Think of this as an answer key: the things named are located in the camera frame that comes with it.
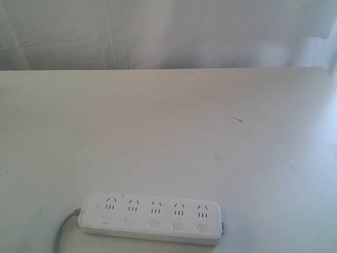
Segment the white five-outlet power strip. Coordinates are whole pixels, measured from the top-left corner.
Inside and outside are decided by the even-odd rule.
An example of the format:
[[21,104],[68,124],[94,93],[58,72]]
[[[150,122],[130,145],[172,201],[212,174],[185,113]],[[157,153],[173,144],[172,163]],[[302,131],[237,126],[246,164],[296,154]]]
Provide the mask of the white five-outlet power strip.
[[90,193],[79,228],[96,235],[215,246],[224,234],[220,206],[212,201]]

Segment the white curtain backdrop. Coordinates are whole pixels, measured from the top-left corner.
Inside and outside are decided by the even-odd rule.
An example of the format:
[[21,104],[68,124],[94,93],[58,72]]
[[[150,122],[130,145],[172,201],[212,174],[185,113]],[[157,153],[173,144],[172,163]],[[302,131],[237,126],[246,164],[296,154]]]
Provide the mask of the white curtain backdrop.
[[335,62],[336,1],[1,1],[2,70]]

